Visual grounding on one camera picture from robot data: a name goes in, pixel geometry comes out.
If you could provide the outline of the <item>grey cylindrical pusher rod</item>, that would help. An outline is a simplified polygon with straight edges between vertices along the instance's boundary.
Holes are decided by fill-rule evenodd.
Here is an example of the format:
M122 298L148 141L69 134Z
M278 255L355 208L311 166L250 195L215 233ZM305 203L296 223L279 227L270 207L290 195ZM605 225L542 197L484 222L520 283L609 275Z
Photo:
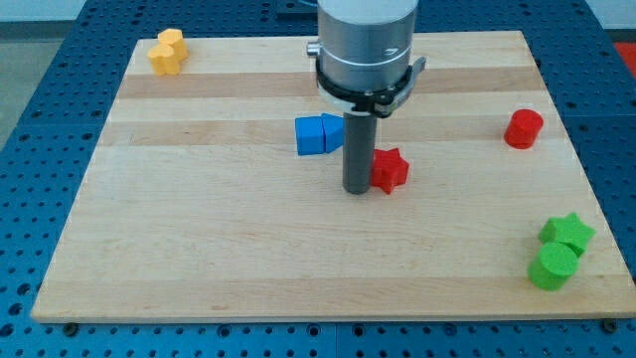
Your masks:
M343 188L350 194L371 187L377 122L372 115L344 114Z

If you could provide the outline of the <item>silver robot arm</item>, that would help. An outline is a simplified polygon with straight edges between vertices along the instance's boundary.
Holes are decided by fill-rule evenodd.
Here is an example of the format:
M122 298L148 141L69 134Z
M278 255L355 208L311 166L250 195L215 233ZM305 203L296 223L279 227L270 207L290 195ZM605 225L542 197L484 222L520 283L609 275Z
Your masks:
M426 58L410 58L417 0L318 0L315 59L319 93L344 114L343 188L372 183L377 122L410 97Z

